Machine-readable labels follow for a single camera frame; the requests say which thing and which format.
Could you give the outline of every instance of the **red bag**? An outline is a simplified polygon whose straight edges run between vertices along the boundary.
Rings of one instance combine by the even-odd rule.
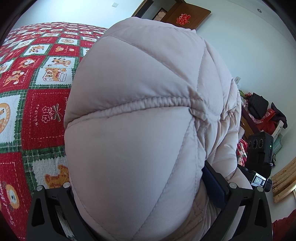
[[[273,109],[268,109],[267,112],[269,113],[269,115],[263,119],[262,123],[257,124],[256,126],[260,131],[263,130],[272,135],[277,126],[277,123],[271,120],[271,118],[275,115],[275,111]]]

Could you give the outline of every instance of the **bed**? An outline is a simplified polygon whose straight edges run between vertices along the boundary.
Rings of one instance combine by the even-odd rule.
[[[38,185],[69,181],[63,118],[77,66],[105,28],[39,23],[10,31],[0,49],[0,210],[26,240]]]

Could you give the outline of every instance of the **camera lens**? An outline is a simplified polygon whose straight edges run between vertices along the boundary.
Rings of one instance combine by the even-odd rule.
[[[262,139],[260,139],[258,146],[259,146],[259,148],[262,148],[263,147],[263,140]]]
[[[258,141],[257,141],[257,140],[254,140],[254,141],[253,141],[253,149],[256,149],[257,144],[258,144]]]

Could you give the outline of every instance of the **metal screw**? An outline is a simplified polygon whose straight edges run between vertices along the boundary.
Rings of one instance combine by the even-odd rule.
[[[42,185],[39,185],[38,187],[36,187],[36,190],[37,191],[41,191],[43,189],[43,186]]]
[[[257,190],[258,190],[259,192],[263,192],[263,187],[261,187],[261,186],[257,186]]]
[[[237,185],[235,183],[229,183],[229,186],[232,188],[232,189],[236,189],[237,188]]]
[[[69,182],[66,182],[66,183],[63,184],[63,187],[64,187],[64,188],[68,188],[68,187],[70,187],[70,186],[71,186],[71,184],[70,184]]]

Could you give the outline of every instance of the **teddy bear print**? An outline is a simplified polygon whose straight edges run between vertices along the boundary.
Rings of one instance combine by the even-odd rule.
[[[9,201],[8,208],[13,212],[20,206],[20,200],[18,198],[17,192],[12,185],[7,184],[5,181],[1,182],[1,186],[6,189],[6,194]]]
[[[49,174],[46,174],[44,176],[44,179],[45,179],[45,182],[46,182],[48,188],[59,188],[65,182],[69,182],[68,167],[60,164],[57,166],[57,168],[60,171],[60,174],[58,174],[57,176],[51,176]]]
[[[0,119],[0,128],[2,128],[5,118]]]
[[[59,51],[63,51],[63,50],[64,50],[64,48],[62,48],[61,46],[57,46],[55,51],[59,52]]]
[[[71,39],[63,39],[62,42],[63,43],[66,43],[66,44],[72,44],[72,43],[74,43],[74,41],[71,40]]]

